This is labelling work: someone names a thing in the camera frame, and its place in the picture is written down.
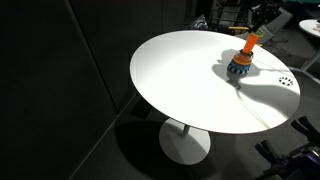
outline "table top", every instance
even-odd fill
[[[184,124],[222,133],[264,131],[297,110],[300,88],[287,66],[258,46],[248,75],[237,80],[227,66],[244,44],[207,31],[163,34],[136,50],[130,75],[153,107]]]
[[[313,28],[316,28],[320,23],[317,22],[316,19],[307,19],[300,21],[299,26],[305,32],[320,38],[320,31],[316,31]]]

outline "dark background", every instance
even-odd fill
[[[68,179],[134,95],[134,51],[178,30],[187,4],[70,3],[85,39],[63,0],[1,3],[0,179]]]

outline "white round table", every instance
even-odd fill
[[[245,41],[207,31],[163,34],[142,44],[130,75],[152,106],[171,117],[159,135],[165,154],[180,164],[203,160],[207,131],[254,133],[276,127],[297,110],[298,82],[275,56],[255,46],[248,75],[227,66]]]
[[[315,30],[319,26],[319,23],[315,19],[307,19],[300,21],[299,27],[305,31],[306,33],[320,38],[320,31]],[[309,61],[307,61],[302,67],[302,71],[306,71],[314,62],[316,62],[320,58],[320,49],[311,57]]]

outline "dark floor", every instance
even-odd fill
[[[273,43],[264,48],[286,65],[295,67],[300,67],[315,52],[299,28],[280,32]],[[312,66],[311,71],[319,73],[319,65]],[[253,179],[269,168],[268,162],[255,150],[256,143],[269,139],[279,154],[287,154],[307,143],[307,139],[290,126],[292,120],[303,115],[320,130],[320,85],[301,73],[293,73],[300,85],[301,103],[287,122],[253,134],[210,132],[208,156],[192,166],[178,165],[162,152],[158,133],[167,117],[137,95],[70,179]]]

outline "table pedestal base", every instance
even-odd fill
[[[160,145],[173,161],[192,165],[202,161],[209,153],[211,141],[207,131],[190,127],[183,136],[185,125],[168,119],[160,129]]]

